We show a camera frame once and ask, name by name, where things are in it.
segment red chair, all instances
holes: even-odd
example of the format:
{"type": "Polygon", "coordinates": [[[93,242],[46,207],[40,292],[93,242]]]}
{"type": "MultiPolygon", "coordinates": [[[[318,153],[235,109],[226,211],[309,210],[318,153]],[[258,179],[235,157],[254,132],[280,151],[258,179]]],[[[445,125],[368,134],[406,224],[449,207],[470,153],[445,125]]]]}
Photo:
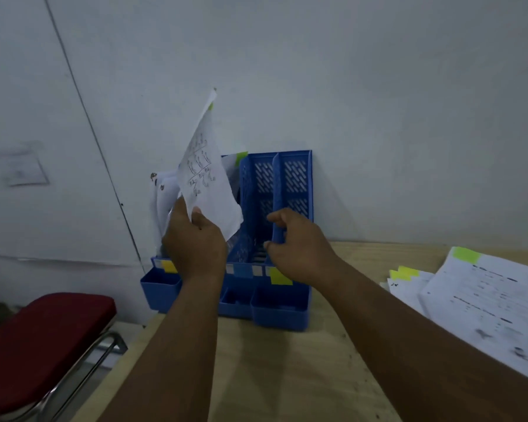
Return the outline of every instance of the red chair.
{"type": "Polygon", "coordinates": [[[110,346],[50,420],[55,420],[117,346],[109,331],[116,315],[112,298],[84,293],[53,293],[31,302],[0,325],[0,416],[22,421],[44,409],[66,379],[103,340],[110,346]]]}

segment red chair seat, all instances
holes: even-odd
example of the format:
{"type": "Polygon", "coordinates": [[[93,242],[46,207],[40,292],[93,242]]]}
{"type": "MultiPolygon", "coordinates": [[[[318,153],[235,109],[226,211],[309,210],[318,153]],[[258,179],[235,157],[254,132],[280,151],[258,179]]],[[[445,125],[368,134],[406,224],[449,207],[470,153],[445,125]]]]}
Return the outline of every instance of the red chair seat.
{"type": "Polygon", "coordinates": [[[115,314],[112,298],[53,293],[0,325],[0,415],[40,401],[115,314]]]}

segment hand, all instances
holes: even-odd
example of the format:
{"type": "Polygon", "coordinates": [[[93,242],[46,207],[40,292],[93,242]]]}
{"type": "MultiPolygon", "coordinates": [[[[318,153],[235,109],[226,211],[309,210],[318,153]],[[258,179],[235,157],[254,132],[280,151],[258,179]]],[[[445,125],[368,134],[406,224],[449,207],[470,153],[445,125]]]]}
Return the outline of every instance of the hand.
{"type": "Polygon", "coordinates": [[[194,207],[190,222],[183,197],[176,201],[172,209],[162,243],[183,281],[201,279],[223,282],[227,261],[227,244],[223,234],[198,207],[194,207]]]}
{"type": "Polygon", "coordinates": [[[290,280],[317,287],[330,269],[342,262],[321,228],[292,209],[272,212],[268,220],[288,230],[285,244],[266,241],[264,247],[277,269],[290,280]]]}

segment floor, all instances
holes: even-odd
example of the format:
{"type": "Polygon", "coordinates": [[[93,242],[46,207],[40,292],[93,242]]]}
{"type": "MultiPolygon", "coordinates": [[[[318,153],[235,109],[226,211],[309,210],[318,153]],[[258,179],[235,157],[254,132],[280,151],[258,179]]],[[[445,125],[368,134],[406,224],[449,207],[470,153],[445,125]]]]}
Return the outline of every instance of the floor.
{"type": "MultiPolygon", "coordinates": [[[[0,307],[0,321],[10,316],[4,308],[0,307]]],[[[143,326],[139,324],[131,324],[116,321],[111,328],[112,330],[117,331],[122,337],[123,340],[129,345],[135,340],[135,337],[143,329],[143,326]]],[[[70,396],[71,392],[76,388],[78,383],[86,376],[90,368],[94,363],[99,359],[103,354],[102,351],[95,351],[92,355],[82,364],[82,367],[59,389],[57,395],[53,397],[53,400],[47,407],[47,413],[45,414],[45,419],[50,420],[50,418],[55,414],[57,409],[62,405],[67,397],[70,396]]],[[[57,419],[58,422],[69,422],[72,417],[75,415],[77,410],[82,404],[88,399],[88,397],[94,392],[98,385],[102,382],[104,377],[109,373],[111,368],[117,362],[119,355],[112,353],[109,355],[102,366],[91,376],[90,379],[85,383],[84,387],[78,392],[74,397],[71,404],[62,412],[61,416],[57,419]]],[[[36,422],[37,418],[33,417],[28,419],[30,422],[36,422]]]]}

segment blue plastic desk organizer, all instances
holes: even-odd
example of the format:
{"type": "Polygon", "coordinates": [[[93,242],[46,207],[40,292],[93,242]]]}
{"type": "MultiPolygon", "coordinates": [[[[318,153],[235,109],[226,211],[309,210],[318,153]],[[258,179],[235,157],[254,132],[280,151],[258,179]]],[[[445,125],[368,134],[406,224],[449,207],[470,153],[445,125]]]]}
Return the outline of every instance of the blue plastic desk organizer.
{"type": "MultiPolygon", "coordinates": [[[[290,207],[313,220],[311,151],[249,154],[239,169],[244,221],[227,258],[219,315],[252,319],[259,326],[305,330],[311,288],[284,277],[263,243],[284,242],[284,231],[266,220],[270,212],[290,207]]],[[[141,279],[141,286],[150,308],[166,313],[180,293],[182,280],[169,259],[151,260],[153,268],[141,279]]]]}

